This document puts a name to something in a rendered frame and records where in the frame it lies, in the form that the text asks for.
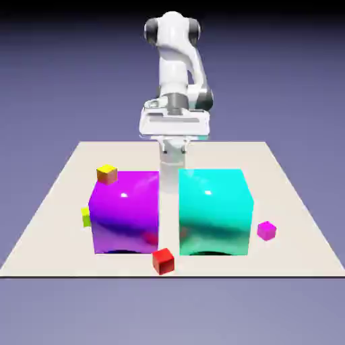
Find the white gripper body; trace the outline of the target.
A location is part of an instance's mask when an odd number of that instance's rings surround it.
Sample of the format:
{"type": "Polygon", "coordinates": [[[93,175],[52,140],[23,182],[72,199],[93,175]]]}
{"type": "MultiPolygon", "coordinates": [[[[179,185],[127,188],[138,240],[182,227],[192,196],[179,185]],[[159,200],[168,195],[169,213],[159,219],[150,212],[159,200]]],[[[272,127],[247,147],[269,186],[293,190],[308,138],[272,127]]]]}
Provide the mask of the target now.
{"type": "Polygon", "coordinates": [[[183,108],[181,115],[169,115],[167,108],[143,107],[139,132],[143,137],[208,136],[210,114],[207,111],[188,111],[183,108]]]}

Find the small yellow cube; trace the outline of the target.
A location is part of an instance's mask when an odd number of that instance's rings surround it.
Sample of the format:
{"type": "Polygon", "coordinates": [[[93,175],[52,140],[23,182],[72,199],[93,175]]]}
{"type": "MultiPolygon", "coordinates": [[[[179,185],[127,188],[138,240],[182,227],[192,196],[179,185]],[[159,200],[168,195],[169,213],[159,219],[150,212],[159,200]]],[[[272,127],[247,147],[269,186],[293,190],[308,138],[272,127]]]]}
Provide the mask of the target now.
{"type": "Polygon", "coordinates": [[[117,181],[118,169],[112,165],[104,164],[96,169],[97,181],[105,185],[110,185],[117,181]]]}

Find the small red cube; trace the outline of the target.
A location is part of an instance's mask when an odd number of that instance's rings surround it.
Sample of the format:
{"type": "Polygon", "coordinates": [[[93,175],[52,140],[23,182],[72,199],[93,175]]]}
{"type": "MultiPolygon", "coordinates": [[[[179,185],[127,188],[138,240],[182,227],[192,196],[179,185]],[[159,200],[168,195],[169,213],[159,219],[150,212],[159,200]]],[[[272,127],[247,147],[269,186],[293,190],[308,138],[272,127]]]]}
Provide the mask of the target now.
{"type": "Polygon", "coordinates": [[[168,248],[153,252],[152,264],[159,275],[172,272],[175,269],[175,258],[168,248]]]}

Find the small magenta cube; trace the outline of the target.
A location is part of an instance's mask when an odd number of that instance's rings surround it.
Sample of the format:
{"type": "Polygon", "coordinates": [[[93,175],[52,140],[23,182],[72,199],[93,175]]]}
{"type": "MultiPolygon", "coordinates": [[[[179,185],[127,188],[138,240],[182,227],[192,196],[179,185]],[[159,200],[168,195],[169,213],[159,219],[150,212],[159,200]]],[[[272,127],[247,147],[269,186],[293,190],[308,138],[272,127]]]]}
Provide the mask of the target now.
{"type": "Polygon", "coordinates": [[[271,222],[261,222],[257,226],[257,235],[264,241],[269,241],[276,236],[276,230],[276,226],[271,222]]]}

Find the large cyan box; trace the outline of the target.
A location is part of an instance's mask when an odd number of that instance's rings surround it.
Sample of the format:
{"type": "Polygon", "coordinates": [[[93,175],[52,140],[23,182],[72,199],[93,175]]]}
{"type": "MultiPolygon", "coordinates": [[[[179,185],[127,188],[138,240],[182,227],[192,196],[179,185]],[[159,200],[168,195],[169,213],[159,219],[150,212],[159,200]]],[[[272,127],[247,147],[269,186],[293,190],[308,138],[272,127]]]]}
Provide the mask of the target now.
{"type": "Polygon", "coordinates": [[[241,169],[181,169],[179,254],[248,254],[253,208],[241,169]]]}

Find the large purple box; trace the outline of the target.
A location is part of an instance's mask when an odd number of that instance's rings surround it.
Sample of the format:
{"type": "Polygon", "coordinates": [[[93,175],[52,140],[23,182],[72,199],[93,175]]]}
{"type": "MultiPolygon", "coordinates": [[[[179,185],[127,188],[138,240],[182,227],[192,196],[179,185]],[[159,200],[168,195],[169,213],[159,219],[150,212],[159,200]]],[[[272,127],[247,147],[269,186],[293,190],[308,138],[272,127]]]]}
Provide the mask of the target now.
{"type": "Polygon", "coordinates": [[[88,208],[96,254],[158,249],[159,172],[120,171],[110,185],[97,182],[88,208]]]}

